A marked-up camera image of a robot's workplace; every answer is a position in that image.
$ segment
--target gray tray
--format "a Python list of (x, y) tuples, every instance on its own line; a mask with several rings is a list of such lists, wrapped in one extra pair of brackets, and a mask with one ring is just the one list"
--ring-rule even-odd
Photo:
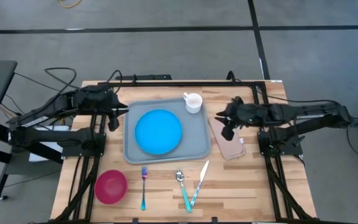
[[(124, 120), (124, 159), (131, 164), (167, 162), (183, 159), (199, 159), (209, 154), (211, 139), (204, 105), (201, 111), (190, 114), (183, 98), (166, 100), (136, 101), (128, 106), (129, 112)], [(151, 155), (137, 145), (135, 126), (140, 117), (148, 111), (163, 109), (174, 113), (180, 120), (183, 134), (179, 145), (163, 155)]]

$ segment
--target black floor stripe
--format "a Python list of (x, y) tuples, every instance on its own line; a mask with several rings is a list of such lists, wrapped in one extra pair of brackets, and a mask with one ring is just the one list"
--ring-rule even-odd
[(251, 26), (190, 26), (190, 27), (125, 27), (93, 29), (26, 29), (0, 30), (0, 34), (88, 34), (125, 32), (186, 32), (186, 31), (243, 31), (253, 30)]
[(343, 25), (343, 26), (260, 26), (259, 30), (358, 30), (358, 25)]
[(249, 11), (251, 14), (251, 19), (252, 19), (252, 27), (254, 28), (255, 41), (256, 41), (256, 46), (258, 49), (258, 55), (259, 55), (260, 63), (262, 66), (262, 73), (263, 73), (264, 79), (269, 80), (270, 74), (269, 74), (269, 69), (267, 68), (265, 50), (264, 50), (264, 45), (262, 43), (262, 37), (260, 36), (258, 19), (256, 16), (254, 1), (248, 0), (248, 5), (249, 5)]

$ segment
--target gray carpet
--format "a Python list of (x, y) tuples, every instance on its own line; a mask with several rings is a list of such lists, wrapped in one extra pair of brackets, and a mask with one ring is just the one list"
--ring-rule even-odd
[[(358, 25), (358, 0), (256, 0), (261, 26)], [(83, 0), (73, 9), (58, 1), (0, 0), (0, 29), (62, 29), (152, 26), (249, 26), (247, 1)], [(333, 99), (358, 116), (358, 30), (262, 32), (272, 79), (284, 81), (294, 100)], [(125, 34), (0, 34), (0, 60), (16, 60), (16, 72), (56, 88), (42, 71), (73, 67), (75, 81), (124, 75), (171, 74), (174, 79), (261, 79), (252, 31)], [(69, 72), (61, 72), (69, 79)], [(14, 77), (8, 94), (28, 111), (54, 92)], [(14, 109), (9, 98), (4, 103)], [(6, 121), (0, 114), (0, 123)], [(358, 129), (351, 129), (358, 150)], [(318, 216), (358, 223), (358, 156), (343, 129), (309, 133), (302, 143), (306, 172)], [(9, 150), (3, 144), (0, 149)], [(31, 179), (13, 175), (8, 184)], [(0, 202), (0, 223), (49, 219), (59, 174), (8, 187)]]

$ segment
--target teal handle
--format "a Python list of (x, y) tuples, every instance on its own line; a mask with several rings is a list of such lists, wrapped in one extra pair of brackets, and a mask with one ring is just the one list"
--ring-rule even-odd
[(181, 184), (181, 192), (183, 193), (183, 199), (185, 200), (186, 211), (187, 211), (187, 213), (190, 213), (191, 206), (189, 203), (189, 198), (187, 197), (187, 194), (186, 194), (185, 186), (183, 186), (183, 184)]
[(192, 207), (194, 206), (194, 203), (196, 203), (196, 198), (197, 198), (198, 191), (199, 191), (200, 187), (201, 187), (201, 182), (198, 183), (196, 193), (194, 193), (193, 199), (191, 199), (190, 206), (192, 206)]
[(146, 202), (144, 200), (144, 197), (143, 197), (143, 200), (142, 200), (142, 210), (146, 210)]
[(142, 199), (142, 210), (146, 210), (146, 200), (144, 199), (144, 185), (145, 185), (145, 181), (143, 180), (143, 199)]

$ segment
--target fork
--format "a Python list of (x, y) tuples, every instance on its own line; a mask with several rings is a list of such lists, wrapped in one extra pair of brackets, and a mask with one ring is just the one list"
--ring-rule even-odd
[(143, 199), (142, 199), (142, 210), (146, 210), (146, 201), (144, 199), (144, 185), (147, 178), (147, 167), (142, 167), (142, 179), (143, 179)]

